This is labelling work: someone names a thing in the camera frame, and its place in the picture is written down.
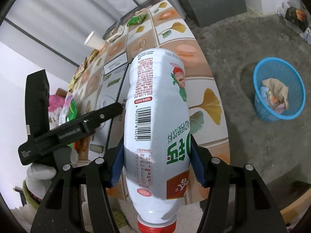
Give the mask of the white bottle red cap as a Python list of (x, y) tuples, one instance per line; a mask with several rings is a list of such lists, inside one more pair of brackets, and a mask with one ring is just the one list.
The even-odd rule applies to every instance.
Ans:
[(190, 168), (185, 69), (173, 52), (151, 48), (130, 65), (125, 110), (127, 188), (140, 232), (174, 232)]

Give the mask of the pink plastic bag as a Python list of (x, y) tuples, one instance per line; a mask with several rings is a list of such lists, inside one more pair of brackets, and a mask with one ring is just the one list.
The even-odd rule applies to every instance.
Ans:
[(62, 108), (65, 103), (65, 97), (60, 95), (50, 95), (49, 97), (49, 112), (54, 112), (59, 107)]

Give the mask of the blue plastic waste basket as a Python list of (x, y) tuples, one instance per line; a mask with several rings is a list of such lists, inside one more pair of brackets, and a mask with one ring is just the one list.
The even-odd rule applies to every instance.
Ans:
[[(304, 83), (287, 61), (276, 57), (261, 60), (253, 72), (253, 85), (254, 108), (262, 120), (291, 120), (301, 114), (306, 102)], [(280, 103), (285, 103), (281, 115), (273, 111)]]

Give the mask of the pink bubble wrap bag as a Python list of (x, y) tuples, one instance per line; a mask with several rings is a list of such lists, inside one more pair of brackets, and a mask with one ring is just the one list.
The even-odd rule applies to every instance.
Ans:
[(285, 103), (278, 104), (273, 111), (279, 115), (281, 115), (285, 111)]

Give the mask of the green snack packet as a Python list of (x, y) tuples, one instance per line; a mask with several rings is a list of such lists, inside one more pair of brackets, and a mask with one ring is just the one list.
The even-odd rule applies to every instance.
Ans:
[(144, 20), (147, 18), (147, 14), (143, 14), (143, 15), (137, 15), (132, 17), (128, 23), (127, 23), (127, 27), (132, 26), (132, 25), (140, 25), (144, 22)]

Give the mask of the white paper cup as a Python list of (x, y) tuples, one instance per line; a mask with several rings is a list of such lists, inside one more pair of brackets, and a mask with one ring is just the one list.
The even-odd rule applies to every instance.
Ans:
[(88, 37), (86, 38), (84, 45), (95, 50), (101, 50), (104, 48), (106, 41), (103, 40), (101, 37), (97, 36), (94, 31), (92, 31)]

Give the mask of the black white flat box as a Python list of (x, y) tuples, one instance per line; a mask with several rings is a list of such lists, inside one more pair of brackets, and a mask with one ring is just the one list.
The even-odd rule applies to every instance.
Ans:
[(95, 105), (98, 126), (89, 142), (90, 161), (104, 156), (123, 136), (129, 64), (127, 52), (123, 52), (103, 66)]

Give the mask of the patterned tablecloth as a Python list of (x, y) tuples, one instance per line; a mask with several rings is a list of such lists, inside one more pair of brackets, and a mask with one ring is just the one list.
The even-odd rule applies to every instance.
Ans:
[(79, 114), (114, 102), (133, 105), (135, 142), (160, 138), (164, 160), (187, 157), (193, 136), (202, 147), (230, 161), (228, 131), (220, 95), (204, 54), (186, 22), (166, 0), (135, 11), (124, 31), (78, 70), (72, 88)]

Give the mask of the dark printed bag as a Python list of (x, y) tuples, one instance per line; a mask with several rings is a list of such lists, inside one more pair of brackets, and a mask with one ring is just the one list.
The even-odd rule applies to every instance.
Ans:
[(309, 22), (307, 19), (307, 14), (302, 10), (295, 7), (288, 7), (285, 14), (286, 22), (290, 22), (296, 26), (304, 33), (309, 27)]

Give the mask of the grey curtain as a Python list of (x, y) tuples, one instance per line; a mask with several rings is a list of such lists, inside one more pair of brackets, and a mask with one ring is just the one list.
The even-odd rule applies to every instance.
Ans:
[(5, 18), (78, 64), (88, 53), (84, 41), (90, 32), (102, 36), (113, 23), (145, 1), (16, 0)]

